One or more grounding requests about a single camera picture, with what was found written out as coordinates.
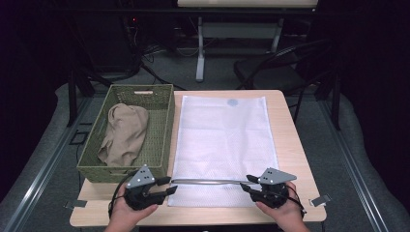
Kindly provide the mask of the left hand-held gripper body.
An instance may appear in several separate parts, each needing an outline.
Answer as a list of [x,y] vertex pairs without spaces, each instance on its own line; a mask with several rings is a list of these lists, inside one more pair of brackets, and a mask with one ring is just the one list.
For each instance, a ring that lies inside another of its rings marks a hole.
[[163,203],[165,197],[152,197],[150,195],[150,188],[157,186],[156,179],[149,167],[144,164],[127,183],[124,199],[133,210],[139,211],[151,205]]

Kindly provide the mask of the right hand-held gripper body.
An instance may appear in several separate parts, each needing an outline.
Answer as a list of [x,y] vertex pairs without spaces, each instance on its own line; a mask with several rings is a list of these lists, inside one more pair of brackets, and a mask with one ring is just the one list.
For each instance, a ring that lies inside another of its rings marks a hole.
[[297,179],[293,174],[272,167],[267,168],[258,178],[261,190],[252,195],[252,200],[262,202],[270,208],[279,208],[287,201],[289,191],[286,182]]

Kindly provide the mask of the white mesh laundry bag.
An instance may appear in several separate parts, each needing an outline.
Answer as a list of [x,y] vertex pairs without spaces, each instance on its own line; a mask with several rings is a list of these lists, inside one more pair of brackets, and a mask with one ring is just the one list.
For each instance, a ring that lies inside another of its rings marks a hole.
[[170,207],[252,207],[240,186],[278,159],[264,97],[184,96]]

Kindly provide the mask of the beige cloth garment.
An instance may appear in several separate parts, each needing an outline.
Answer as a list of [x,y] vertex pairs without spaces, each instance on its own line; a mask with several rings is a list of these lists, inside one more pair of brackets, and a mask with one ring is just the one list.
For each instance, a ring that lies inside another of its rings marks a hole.
[[148,111],[141,106],[117,103],[109,109],[107,119],[98,158],[107,166],[131,166],[147,134]]

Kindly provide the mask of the green woven basket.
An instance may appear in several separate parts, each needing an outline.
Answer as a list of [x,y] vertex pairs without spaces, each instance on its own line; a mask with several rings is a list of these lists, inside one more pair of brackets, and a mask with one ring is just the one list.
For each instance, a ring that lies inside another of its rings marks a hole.
[[[131,166],[112,167],[98,158],[108,125],[108,111],[116,103],[137,105],[149,114],[147,134]],[[167,175],[175,99],[171,84],[110,86],[85,143],[77,170],[92,183],[119,183],[128,173],[147,164],[156,178]]]

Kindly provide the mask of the person's left hand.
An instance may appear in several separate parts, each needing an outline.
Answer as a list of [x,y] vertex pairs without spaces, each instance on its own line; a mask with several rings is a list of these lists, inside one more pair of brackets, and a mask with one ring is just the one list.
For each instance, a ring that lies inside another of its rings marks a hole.
[[128,206],[122,195],[125,193],[126,185],[123,184],[119,190],[118,198],[113,205],[109,224],[107,226],[120,226],[120,227],[136,227],[136,225],[152,213],[159,207],[158,205],[151,205],[146,209],[135,211]]

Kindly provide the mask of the person's right hand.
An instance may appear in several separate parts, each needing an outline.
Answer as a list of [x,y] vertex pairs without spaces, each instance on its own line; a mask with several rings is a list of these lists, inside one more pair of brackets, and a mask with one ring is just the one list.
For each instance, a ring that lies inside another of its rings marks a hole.
[[256,202],[255,205],[264,214],[271,217],[279,227],[281,225],[305,224],[301,215],[300,207],[297,203],[291,200],[287,200],[285,204],[277,209],[270,208],[262,202]]

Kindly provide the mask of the metal table clip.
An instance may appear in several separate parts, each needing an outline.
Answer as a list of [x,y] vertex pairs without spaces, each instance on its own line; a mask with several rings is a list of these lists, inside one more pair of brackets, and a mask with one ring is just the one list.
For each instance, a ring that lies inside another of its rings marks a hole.
[[332,200],[329,194],[324,194],[314,199],[309,200],[309,204],[313,207],[326,206]]
[[87,204],[86,200],[71,200],[67,201],[64,205],[66,209],[74,209],[74,208],[84,208]]

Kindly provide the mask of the black chair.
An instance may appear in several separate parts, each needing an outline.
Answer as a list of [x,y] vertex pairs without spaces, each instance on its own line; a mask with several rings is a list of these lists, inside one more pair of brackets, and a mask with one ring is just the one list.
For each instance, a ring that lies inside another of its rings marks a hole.
[[310,68],[331,47],[332,42],[324,39],[239,60],[234,63],[240,80],[237,90],[280,90],[284,95],[304,91],[330,72],[312,74]]

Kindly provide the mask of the black metal stand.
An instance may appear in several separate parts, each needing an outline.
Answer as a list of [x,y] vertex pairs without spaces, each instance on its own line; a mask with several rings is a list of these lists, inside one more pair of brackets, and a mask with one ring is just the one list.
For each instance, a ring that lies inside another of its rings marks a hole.
[[96,72],[82,65],[73,51],[67,51],[67,57],[70,64],[70,74],[68,76],[68,90],[69,90],[69,107],[70,116],[68,127],[70,127],[77,118],[77,95],[76,90],[86,98],[91,98],[95,94],[95,89],[92,86],[92,81],[97,81],[105,87],[110,87],[112,82],[103,78]]

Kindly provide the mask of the white desk with metal legs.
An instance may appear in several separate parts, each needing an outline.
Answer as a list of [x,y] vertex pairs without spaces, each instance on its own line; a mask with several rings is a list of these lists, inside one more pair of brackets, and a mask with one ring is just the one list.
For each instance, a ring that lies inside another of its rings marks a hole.
[[[281,10],[302,9],[314,10],[319,0],[177,0],[177,6],[185,9],[198,10]],[[270,50],[276,51],[282,30],[283,18],[275,23],[250,22],[204,22],[200,16],[197,20],[198,59],[196,80],[204,80],[205,38],[255,38],[272,39]]]

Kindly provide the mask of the aluminium floor rail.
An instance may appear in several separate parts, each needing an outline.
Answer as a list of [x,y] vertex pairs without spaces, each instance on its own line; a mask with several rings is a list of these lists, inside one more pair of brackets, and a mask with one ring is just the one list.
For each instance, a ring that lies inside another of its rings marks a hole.
[[321,112],[325,115],[325,121],[331,131],[332,137],[338,148],[341,150],[341,159],[349,178],[358,194],[360,202],[366,212],[367,218],[374,232],[389,232],[389,228],[380,214],[380,211],[374,201],[372,194],[367,187],[362,172],[348,147],[348,144],[341,130],[337,130],[331,119],[331,108],[325,101],[319,101],[318,105]]
[[28,190],[25,191],[23,198],[12,214],[8,224],[5,226],[4,232],[21,231],[22,227],[25,225],[27,219],[30,217],[33,209],[35,208],[38,200],[43,194],[46,185],[58,165],[58,162],[62,158],[62,153],[66,149],[69,140],[73,137],[74,130],[79,125],[79,121],[85,114],[85,111],[88,109],[92,100],[92,98],[85,98],[80,101],[76,118],[72,121],[69,127],[65,127],[63,133],[59,136],[59,140],[53,147],[52,153],[43,162],[43,166],[36,175],[36,178],[31,182]]

